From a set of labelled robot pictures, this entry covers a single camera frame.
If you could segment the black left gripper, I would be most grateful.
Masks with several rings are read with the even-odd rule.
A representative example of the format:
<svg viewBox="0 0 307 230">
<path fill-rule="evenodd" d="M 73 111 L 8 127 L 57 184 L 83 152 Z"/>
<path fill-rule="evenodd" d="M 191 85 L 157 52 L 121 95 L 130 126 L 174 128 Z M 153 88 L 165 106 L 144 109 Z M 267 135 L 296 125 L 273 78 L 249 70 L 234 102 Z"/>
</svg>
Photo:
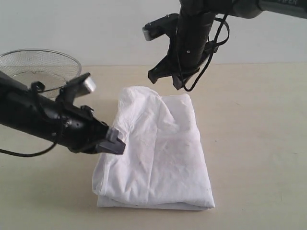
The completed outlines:
<svg viewBox="0 0 307 230">
<path fill-rule="evenodd" d="M 96 119 L 91 107 L 64 105 L 62 121 L 63 132 L 59 145 L 75 153 L 94 153 L 95 145 L 99 143 L 95 148 L 97 153 L 123 155 L 126 144 L 117 140 L 119 131 Z"/>
</svg>

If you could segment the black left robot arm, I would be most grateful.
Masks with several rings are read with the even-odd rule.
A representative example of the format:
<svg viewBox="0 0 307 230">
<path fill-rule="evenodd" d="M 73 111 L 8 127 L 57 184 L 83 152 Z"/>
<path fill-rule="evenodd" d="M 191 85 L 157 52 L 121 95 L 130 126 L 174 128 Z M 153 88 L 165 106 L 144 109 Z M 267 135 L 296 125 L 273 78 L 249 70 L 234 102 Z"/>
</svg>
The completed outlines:
<svg viewBox="0 0 307 230">
<path fill-rule="evenodd" d="M 91 107 L 73 105 L 75 97 L 91 93 L 93 87 L 90 74 L 85 73 L 62 86 L 53 101 L 42 96 L 43 83 L 35 81 L 27 87 L 2 72 L 0 123 L 53 143 L 30 157 L 47 153 L 57 144 L 73 153 L 122 155 L 126 145 L 120 140 L 119 131 L 97 120 Z"/>
</svg>

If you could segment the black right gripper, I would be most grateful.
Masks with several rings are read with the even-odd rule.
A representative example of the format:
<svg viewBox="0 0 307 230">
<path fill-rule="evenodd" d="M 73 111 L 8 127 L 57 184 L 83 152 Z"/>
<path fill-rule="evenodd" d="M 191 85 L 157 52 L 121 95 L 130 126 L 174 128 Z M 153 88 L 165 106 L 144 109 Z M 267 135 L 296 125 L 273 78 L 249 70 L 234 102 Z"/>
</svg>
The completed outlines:
<svg viewBox="0 0 307 230">
<path fill-rule="evenodd" d="M 148 79 L 155 84 L 160 78 L 172 77 L 173 86 L 180 90 L 185 87 L 185 79 L 200 70 L 201 65 L 216 52 L 214 41 L 206 41 L 201 46 L 177 47 L 175 40 L 170 40 L 167 55 L 151 70 Z"/>
</svg>

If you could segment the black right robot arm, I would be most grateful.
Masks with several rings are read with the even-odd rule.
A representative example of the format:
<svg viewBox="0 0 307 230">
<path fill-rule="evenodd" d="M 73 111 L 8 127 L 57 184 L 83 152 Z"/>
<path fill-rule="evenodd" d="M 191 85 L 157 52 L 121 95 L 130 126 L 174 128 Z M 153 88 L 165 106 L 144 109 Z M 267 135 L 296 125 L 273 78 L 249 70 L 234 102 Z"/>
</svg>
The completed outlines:
<svg viewBox="0 0 307 230">
<path fill-rule="evenodd" d="M 148 78 L 172 77 L 177 89 L 192 91 L 207 70 L 218 47 L 222 27 L 229 30 L 226 19 L 235 16 L 252 19 L 262 12 L 274 12 L 298 18 L 307 17 L 305 0 L 182 0 L 180 12 L 147 23 L 142 31 L 147 41 L 162 35 L 169 37 L 167 55 L 151 70 Z"/>
</svg>

